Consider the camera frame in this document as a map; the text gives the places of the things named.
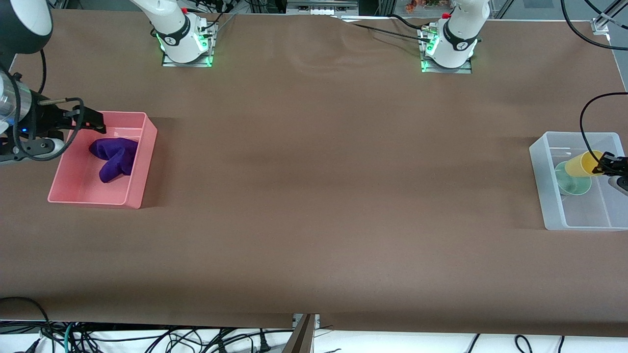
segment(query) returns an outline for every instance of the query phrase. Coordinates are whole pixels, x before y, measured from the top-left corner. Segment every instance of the yellow cup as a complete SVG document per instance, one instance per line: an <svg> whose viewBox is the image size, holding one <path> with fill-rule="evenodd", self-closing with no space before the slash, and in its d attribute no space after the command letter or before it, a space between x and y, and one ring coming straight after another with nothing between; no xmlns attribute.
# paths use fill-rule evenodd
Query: yellow cup
<svg viewBox="0 0 628 353"><path fill-rule="evenodd" d="M603 155L600 151L593 151L595 156L600 159ZM601 173L593 174L593 169L597 166L597 161L593 158L589 151L573 157L565 163L565 171L572 177L592 177Z"/></svg>

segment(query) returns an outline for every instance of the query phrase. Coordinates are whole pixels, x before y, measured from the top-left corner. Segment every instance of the black cable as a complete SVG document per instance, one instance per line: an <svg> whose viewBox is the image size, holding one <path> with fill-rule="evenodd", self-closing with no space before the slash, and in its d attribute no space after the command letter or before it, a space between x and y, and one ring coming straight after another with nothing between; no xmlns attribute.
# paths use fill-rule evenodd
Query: black cable
<svg viewBox="0 0 628 353"><path fill-rule="evenodd" d="M364 26L363 24L358 24L358 23L353 23L353 22L351 22L351 24L354 25L354 26L367 28L368 30L374 30L374 31L382 32L382 33L387 33L389 35L400 36L400 37L403 37L403 38L410 38L410 39L414 39L414 40L418 40L418 41L424 41L425 43L429 43L430 42L430 40L427 39L427 38L419 38L417 36L402 35L401 33L386 31L386 30L382 30L381 28Z"/></svg>
<svg viewBox="0 0 628 353"><path fill-rule="evenodd" d="M40 340L41 339L37 339L35 342L33 342L33 344L28 347L25 353L35 353L35 350L37 349L37 345L39 344Z"/></svg>
<svg viewBox="0 0 628 353"><path fill-rule="evenodd" d="M196 329L193 329L193 330L189 331L188 333L186 333L185 335L183 335L181 337L179 337L178 335L175 334L174 336L178 337L177 340L173 340L172 339L172 335L168 335L170 337L170 342L168 343L168 346L166 346L166 353L171 353L172 352L172 348L174 348L179 343L181 343L183 345L186 345L187 347L191 348L192 352L196 352L192 346L182 342L185 339L185 337L188 337L189 335L191 335L195 331L196 331Z"/></svg>
<svg viewBox="0 0 628 353"><path fill-rule="evenodd" d="M194 330L192 330L192 333L194 333L194 334L197 336L197 338L198 338L198 342L197 342L197 341L195 341L195 340L193 340L193 339L189 339L189 338L187 338L187 337L185 337L185 336L183 336L183 335L177 334L177 333L175 333L175 332L173 332L171 335L172 335L172 336L175 336L175 337L179 337L179 338L181 338L181 339L183 339L183 340L186 340L186 341L188 341L188 342L190 342L190 343L197 344L197 345L199 345L199 346L201 347L201 349L203 349L203 346L204 346L204 344L203 344L203 339L202 339L202 338L201 338L201 336L198 334L197 330L198 330L198 329L194 329Z"/></svg>
<svg viewBox="0 0 628 353"><path fill-rule="evenodd" d="M72 142L74 142L74 139L76 138L77 133L80 130L81 125L83 124L83 118L85 116L85 104L83 103L83 100L78 97L65 99L66 102L78 102L79 104L78 119L76 122L76 126L74 127L72 135L70 135L70 137L68 138L68 141L65 143L65 146L61 147L61 149L52 156L37 157L37 156L31 155L30 153L26 152L26 150L24 149L24 146L22 146L21 140L19 139L20 133L18 131L18 123L19 123L20 112L22 109L22 101L19 95L18 83L15 81L15 78L9 73L9 70L7 70L6 67L4 67L2 63L0 63L0 69L4 72L5 75L7 75L9 81L11 81L13 90L15 91L15 115L14 115L14 122L13 122L13 143L15 144L15 146L18 148L20 152L25 154L28 158L30 158L33 161L46 162L46 161L54 160L55 158L59 157L63 152L65 152L66 149L68 149L68 147L70 147Z"/></svg>
<svg viewBox="0 0 628 353"><path fill-rule="evenodd" d="M480 338L480 334L475 334L475 337L471 341L471 345L469 346L469 349L467 349L467 353L471 353L473 351L473 347L475 347L475 343L477 342L478 338Z"/></svg>
<svg viewBox="0 0 628 353"><path fill-rule="evenodd" d="M35 300L31 299L31 298L27 298L25 296L5 296L4 298L0 298L0 303L3 302L3 301L10 301L10 300L26 301L26 302L31 303L34 306L36 306L37 309L39 309L39 311L41 313L41 316L43 316L44 320L46 321L46 326L50 330L50 334L51 335L53 334L54 331L52 330L52 325L50 323L50 319L48 318L48 314L46 313L46 310L44 310L43 307L37 301L35 301ZM52 353L55 353L55 346L56 346L56 344L52 343Z"/></svg>
<svg viewBox="0 0 628 353"><path fill-rule="evenodd" d="M161 340L163 340L166 336L170 335L172 332L174 332L176 329L169 329L168 331L166 331L164 334L160 335L159 337L157 337L156 340L153 341L153 343L151 343L148 348L146 348L146 350L144 351L144 353L151 353L159 344L159 342L161 342Z"/></svg>
<svg viewBox="0 0 628 353"><path fill-rule="evenodd" d="M628 47L626 46L614 46L614 45L601 44L587 38L585 35L583 35L580 31L578 31L574 27L573 23L571 23L571 19L569 18L569 15L567 14L567 8L565 7L565 0L560 0L560 8L561 10L563 10L563 16L565 17L565 21L567 22L567 26L569 26L569 29L571 29L571 31L574 32L577 36L579 36L582 40L586 41L589 44L593 44L595 46L599 46L600 48L604 48L604 49L628 50Z"/></svg>
<svg viewBox="0 0 628 353"><path fill-rule="evenodd" d="M508 4L508 7L506 9L502 8L501 10L499 10L499 12L497 13L498 16L496 16L495 18L497 18L497 19L504 18L504 16L506 15L506 11L510 10L510 7L512 6L513 3L514 3L514 1L511 1Z"/></svg>
<svg viewBox="0 0 628 353"><path fill-rule="evenodd" d="M48 70L46 68L46 55L43 53L43 49L40 50L41 54L41 85L37 93L41 94L43 92L43 88L46 87L46 76L48 75Z"/></svg>
<svg viewBox="0 0 628 353"><path fill-rule="evenodd" d="M21 330L33 330L33 329L39 329L41 334L54 341L57 342L59 345L63 345L63 340L56 338L54 335L57 334L60 337L63 337L63 333L65 332L65 329L62 327L61 324L59 323L51 323L50 326L52 327L52 333L51 332L47 332L46 330L50 330L49 326L47 323L45 322L33 322L33 321L27 321L27 322L17 322L17 321L13 321L13 322L0 322L0 327L20 327Z"/></svg>
<svg viewBox="0 0 628 353"><path fill-rule="evenodd" d="M602 11L601 11L599 8L596 8L596 7L595 7L595 5L593 5L593 4L591 3L591 1L589 1L589 0L584 0L584 1L585 1L585 3L587 3L587 5L589 5L589 7L590 7L593 11L595 11L597 14L602 14ZM621 24L621 23L619 23L619 22L616 22L616 21L614 21L614 20L613 20L613 21L610 21L610 22L611 22L611 23L616 24L617 26L620 26L621 28L623 28L623 29L625 29L625 30L628 30L628 26L624 26L623 24Z"/></svg>
<svg viewBox="0 0 628 353"><path fill-rule="evenodd" d="M271 350L271 346L268 345L264 329L259 329L259 353L266 353Z"/></svg>
<svg viewBox="0 0 628 353"><path fill-rule="evenodd" d="M250 337L253 336L259 336L262 334L278 334L280 332L293 332L293 330L271 330L271 331L264 331L264 332L256 332L254 334L241 334L241 335L236 335L233 337L229 337L228 339L225 339L223 346L227 346L229 344L232 344L234 342L238 342L240 340L244 340L244 339L248 339ZM220 348L216 348L214 349L211 353L216 353Z"/></svg>
<svg viewBox="0 0 628 353"><path fill-rule="evenodd" d="M255 343L253 342L253 339L249 337L249 340L251 340L251 353L255 353Z"/></svg>
<svg viewBox="0 0 628 353"><path fill-rule="evenodd" d="M218 12L218 8L216 8L213 5L210 5L207 1L204 1L204 0L203 1L196 1L197 8L198 8L198 5L201 4L201 3L203 4L203 6L205 6L207 8L207 11L214 10L215 12Z"/></svg>
<svg viewBox="0 0 628 353"><path fill-rule="evenodd" d="M398 14L391 13L387 17L396 18L396 19L400 20L401 22L403 22L403 24L405 24L406 26L408 26L410 28L414 28L415 30L420 30L421 29L421 26L413 25L412 23L406 21L406 19L404 19L403 17L399 16Z"/></svg>
<svg viewBox="0 0 628 353"><path fill-rule="evenodd" d="M221 329L218 334L212 338L211 341L209 341L209 343L207 344L207 346L205 346L205 348L203 350L201 350L200 353L207 353L207 351L213 346L218 344L219 342L222 341L222 339L226 336L229 335L231 332L235 331L235 329Z"/></svg>
<svg viewBox="0 0 628 353"><path fill-rule="evenodd" d="M206 27L201 27L201 31L206 30L207 28L210 28L211 26L215 25L216 23L218 23L218 21L220 20L220 18L222 17L222 15L224 15L225 13L220 13L218 15L218 17L216 17L216 19L214 20L214 22L212 22L211 24L208 24Z"/></svg>
<svg viewBox="0 0 628 353"><path fill-rule="evenodd" d="M521 347L519 346L519 339L523 339L524 341L526 341L526 344L528 345L528 351L527 352L524 351L523 349L521 349ZM532 353L532 346L530 345L530 341L528 341L526 336L516 335L514 337L514 345L517 346L517 349L519 349L519 352L521 352L521 353Z"/></svg>
<svg viewBox="0 0 628 353"><path fill-rule="evenodd" d="M30 330L31 330L31 327L26 327L26 328L24 328L24 327L20 327L19 329L8 330L8 331L2 331L2 332L0 332L0 334L2 334L2 335L6 335L6 334L14 334L15 332L19 332L19 333L23 334L25 330L30 331Z"/></svg>
<svg viewBox="0 0 628 353"><path fill-rule="evenodd" d="M263 13L262 12L262 8L265 8L266 6L268 6L268 2L266 2L265 4L263 4L263 3L254 4L254 3L250 2L249 0L244 0L244 2L249 4L249 5L251 5L251 6L257 7L257 10L259 11L259 13Z"/></svg>
<svg viewBox="0 0 628 353"><path fill-rule="evenodd" d="M611 92L611 93L605 93L605 94L600 94L598 96L593 97L590 101L588 101L584 108L582 108L582 111L580 112L580 133L582 134L582 139L585 141L585 145L587 146L587 150L589 151L589 153L591 154L591 156L595 159L595 161L602 166L602 168L605 168L607 171L612 171L612 169L608 166L606 166L605 164L600 162L600 159L597 158L597 156L595 155L595 153L593 153L593 149L591 149L591 145L588 142L587 139L587 135L585 134L585 128L582 124L582 121L584 120L584 116L585 116L585 112L587 111L587 108L591 105L591 103L595 102L596 100L600 99L600 98L604 98L604 97L610 97L611 95L628 95L628 92Z"/></svg>
<svg viewBox="0 0 628 353"><path fill-rule="evenodd" d="M563 350L563 343L565 343L565 336L560 337L560 343L558 344L558 350L556 353L561 353Z"/></svg>
<svg viewBox="0 0 628 353"><path fill-rule="evenodd" d="M81 334L81 342L83 342L83 340L87 342L87 345L89 346L89 349L92 353L96 353L96 352L104 353L98 347L98 343L92 341L90 335L87 332L84 332Z"/></svg>
<svg viewBox="0 0 628 353"><path fill-rule="evenodd" d="M152 339L157 339L160 336L147 336L147 337L133 337L130 339L94 339L92 338L92 340L96 340L99 342L127 342L127 341L132 341L132 340L152 340Z"/></svg>

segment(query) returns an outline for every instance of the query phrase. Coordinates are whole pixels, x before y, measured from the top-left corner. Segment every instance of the table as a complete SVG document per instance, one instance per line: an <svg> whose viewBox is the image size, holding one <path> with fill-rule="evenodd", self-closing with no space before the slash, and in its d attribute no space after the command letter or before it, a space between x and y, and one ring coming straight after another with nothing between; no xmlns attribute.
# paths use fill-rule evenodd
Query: table
<svg viewBox="0 0 628 353"><path fill-rule="evenodd" d="M0 294L68 321L628 333L627 234L543 228L529 145L623 89L564 23L489 21L474 73L438 75L326 16L237 16L207 69L162 68L141 13L53 17L44 93L159 134L140 210L49 204L56 162L0 169ZM15 70L37 87L40 65ZM587 129L628 141L626 107Z"/></svg>

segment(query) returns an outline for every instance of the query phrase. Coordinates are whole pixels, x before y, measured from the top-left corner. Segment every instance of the purple sock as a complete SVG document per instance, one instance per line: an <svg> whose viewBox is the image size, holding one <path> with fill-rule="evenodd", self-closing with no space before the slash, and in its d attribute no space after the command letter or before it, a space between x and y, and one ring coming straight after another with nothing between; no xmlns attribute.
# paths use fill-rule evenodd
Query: purple sock
<svg viewBox="0 0 628 353"><path fill-rule="evenodd" d="M89 146L89 151L107 161L99 176L103 183L109 183L120 174L131 175L138 143L125 138L97 139Z"/></svg>

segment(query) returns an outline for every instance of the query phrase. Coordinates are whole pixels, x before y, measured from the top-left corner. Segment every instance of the green cup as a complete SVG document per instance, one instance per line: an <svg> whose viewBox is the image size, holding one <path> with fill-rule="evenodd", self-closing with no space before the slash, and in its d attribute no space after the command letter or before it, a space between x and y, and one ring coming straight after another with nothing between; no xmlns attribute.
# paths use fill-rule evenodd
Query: green cup
<svg viewBox="0 0 628 353"><path fill-rule="evenodd" d="M591 189L591 177L571 176L565 171L565 164L567 161L559 163L555 169L558 190L560 190L561 195L580 196L586 194Z"/></svg>

